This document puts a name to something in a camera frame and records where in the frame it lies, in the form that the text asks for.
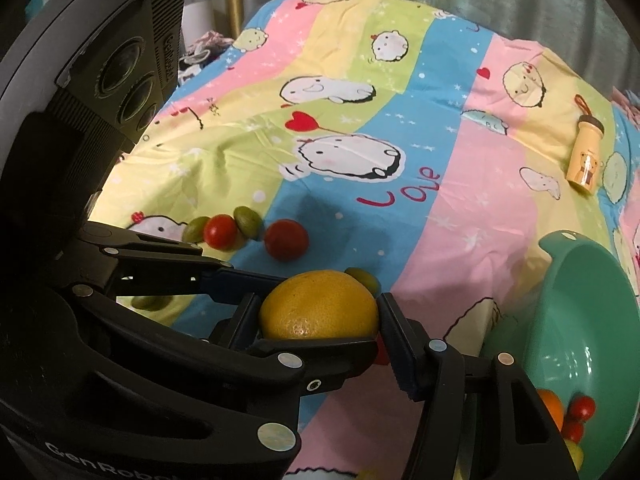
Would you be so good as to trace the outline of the folded pastel cloth pile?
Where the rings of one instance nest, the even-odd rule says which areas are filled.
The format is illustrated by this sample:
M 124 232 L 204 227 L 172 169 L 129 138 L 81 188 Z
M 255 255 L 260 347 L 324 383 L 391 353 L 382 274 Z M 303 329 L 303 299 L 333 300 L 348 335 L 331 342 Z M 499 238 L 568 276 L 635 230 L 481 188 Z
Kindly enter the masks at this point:
M 613 87 L 611 101 L 624 112 L 636 128 L 640 127 L 640 100 L 633 91 Z

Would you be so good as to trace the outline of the black white clothes pile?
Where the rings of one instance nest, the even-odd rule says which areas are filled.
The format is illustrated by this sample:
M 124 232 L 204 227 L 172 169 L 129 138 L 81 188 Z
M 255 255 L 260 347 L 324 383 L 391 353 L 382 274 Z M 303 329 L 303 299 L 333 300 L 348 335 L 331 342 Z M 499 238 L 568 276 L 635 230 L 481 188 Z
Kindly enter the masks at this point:
M 209 30 L 186 48 L 186 53 L 178 61 L 178 85 L 198 76 L 202 69 L 209 66 L 226 52 L 234 39 Z

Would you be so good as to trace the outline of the green plastic bowl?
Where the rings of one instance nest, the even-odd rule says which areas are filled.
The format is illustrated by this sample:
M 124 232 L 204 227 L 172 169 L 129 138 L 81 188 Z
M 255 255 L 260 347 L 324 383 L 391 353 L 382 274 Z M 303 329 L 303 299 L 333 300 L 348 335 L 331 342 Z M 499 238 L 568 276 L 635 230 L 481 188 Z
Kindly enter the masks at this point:
M 590 238 L 555 231 L 538 245 L 551 258 L 544 277 L 501 315 L 480 353 L 511 353 L 535 387 L 563 403 L 578 394 L 593 398 L 579 477 L 601 479 L 636 424 L 636 296 L 617 259 Z

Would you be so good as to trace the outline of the red cherry tomato in bowl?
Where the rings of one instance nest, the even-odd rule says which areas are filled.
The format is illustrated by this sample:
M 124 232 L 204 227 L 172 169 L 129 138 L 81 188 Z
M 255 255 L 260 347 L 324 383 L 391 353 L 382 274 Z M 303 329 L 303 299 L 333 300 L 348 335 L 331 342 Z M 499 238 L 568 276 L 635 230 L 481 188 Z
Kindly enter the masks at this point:
M 597 404 L 591 396 L 576 394 L 570 400 L 567 409 L 567 417 L 575 422 L 588 422 L 596 414 Z

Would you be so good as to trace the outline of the red cherry tomato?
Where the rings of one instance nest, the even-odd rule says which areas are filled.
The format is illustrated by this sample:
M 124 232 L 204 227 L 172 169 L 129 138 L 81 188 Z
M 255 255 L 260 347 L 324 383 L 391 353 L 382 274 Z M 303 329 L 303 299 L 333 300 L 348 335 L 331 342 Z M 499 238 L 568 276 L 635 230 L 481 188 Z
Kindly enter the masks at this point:
M 597 404 L 591 396 L 576 394 L 570 400 L 567 409 L 567 417 L 575 422 L 588 422 L 596 414 Z
M 264 244 L 268 254 L 278 261 L 292 261 L 301 257 L 309 247 L 309 235 L 297 221 L 281 219 L 266 229 Z
M 203 240 L 211 248 L 228 252 L 234 246 L 238 232 L 238 226 L 232 216 L 217 214 L 205 223 Z

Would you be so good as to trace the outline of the yellow lemon fruit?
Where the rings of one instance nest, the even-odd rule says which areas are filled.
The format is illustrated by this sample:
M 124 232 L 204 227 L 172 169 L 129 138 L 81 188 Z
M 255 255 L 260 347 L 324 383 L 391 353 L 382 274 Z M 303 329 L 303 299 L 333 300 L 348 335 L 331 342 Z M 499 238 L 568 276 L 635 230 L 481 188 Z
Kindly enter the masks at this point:
M 373 338 L 378 307 L 356 278 L 334 270 L 297 274 L 262 302 L 262 334 L 272 340 Z

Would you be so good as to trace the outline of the green olive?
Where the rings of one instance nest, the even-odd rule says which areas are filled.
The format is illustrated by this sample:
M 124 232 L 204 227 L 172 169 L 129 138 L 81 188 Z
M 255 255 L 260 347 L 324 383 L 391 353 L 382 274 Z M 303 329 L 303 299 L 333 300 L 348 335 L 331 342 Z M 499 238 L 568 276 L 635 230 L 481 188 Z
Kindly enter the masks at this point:
M 363 285 L 374 298 L 381 293 L 380 281 L 370 272 L 352 266 L 351 268 L 347 268 L 345 273 Z

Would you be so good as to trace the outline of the colourful striped cartoon tablecloth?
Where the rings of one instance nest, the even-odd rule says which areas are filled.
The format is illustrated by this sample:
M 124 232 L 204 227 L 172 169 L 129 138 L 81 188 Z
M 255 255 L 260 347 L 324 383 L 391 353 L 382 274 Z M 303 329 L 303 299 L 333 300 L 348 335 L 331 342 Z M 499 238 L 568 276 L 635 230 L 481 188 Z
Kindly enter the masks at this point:
M 580 94 L 604 125 L 597 192 L 566 180 Z M 178 240 L 256 211 L 309 235 L 280 276 L 360 268 L 409 318 L 477 352 L 544 277 L 541 237 L 573 231 L 639 284 L 639 130 L 551 50 L 407 0 L 271 0 L 170 98 L 92 218 Z

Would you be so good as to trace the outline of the small yellow thermos bottle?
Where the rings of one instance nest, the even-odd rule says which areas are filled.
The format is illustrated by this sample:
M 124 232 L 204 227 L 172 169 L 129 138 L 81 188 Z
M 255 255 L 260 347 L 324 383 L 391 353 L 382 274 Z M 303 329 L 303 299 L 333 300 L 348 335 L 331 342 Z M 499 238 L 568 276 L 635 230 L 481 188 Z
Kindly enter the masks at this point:
M 580 94 L 574 96 L 574 102 L 580 116 L 565 177 L 578 191 L 593 195 L 597 192 L 597 178 L 602 167 L 600 146 L 604 138 L 604 125 L 593 116 L 586 100 Z

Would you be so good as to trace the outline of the orange fruit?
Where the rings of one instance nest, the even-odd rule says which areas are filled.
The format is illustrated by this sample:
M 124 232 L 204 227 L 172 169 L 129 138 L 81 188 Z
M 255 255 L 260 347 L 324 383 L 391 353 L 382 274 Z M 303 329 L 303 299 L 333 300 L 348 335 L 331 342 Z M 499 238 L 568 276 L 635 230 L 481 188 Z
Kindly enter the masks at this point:
M 556 428 L 561 431 L 564 422 L 564 406 L 561 399 L 549 389 L 538 389 L 537 393 L 553 419 Z

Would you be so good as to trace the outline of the yellow-green pear fruit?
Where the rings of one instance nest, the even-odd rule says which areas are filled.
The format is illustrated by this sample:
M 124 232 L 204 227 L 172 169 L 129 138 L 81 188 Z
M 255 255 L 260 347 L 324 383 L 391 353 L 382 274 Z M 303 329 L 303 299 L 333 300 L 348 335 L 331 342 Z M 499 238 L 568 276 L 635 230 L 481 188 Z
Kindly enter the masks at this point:
M 567 447 L 567 451 L 570 453 L 570 458 L 572 459 L 575 469 L 580 471 L 582 469 L 582 464 L 584 463 L 584 451 L 576 442 L 570 439 L 565 439 L 564 443 Z

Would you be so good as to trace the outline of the green olive fruit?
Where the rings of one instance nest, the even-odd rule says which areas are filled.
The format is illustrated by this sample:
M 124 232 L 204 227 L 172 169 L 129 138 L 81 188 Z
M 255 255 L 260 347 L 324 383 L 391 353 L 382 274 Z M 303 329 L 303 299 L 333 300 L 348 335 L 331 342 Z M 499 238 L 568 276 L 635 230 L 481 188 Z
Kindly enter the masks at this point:
M 233 218 L 245 238 L 258 240 L 262 232 L 262 217 L 256 211 L 247 206 L 239 206 L 233 211 Z
M 204 230 L 209 217 L 203 216 L 191 220 L 184 228 L 181 239 L 185 243 L 200 244 L 204 242 Z

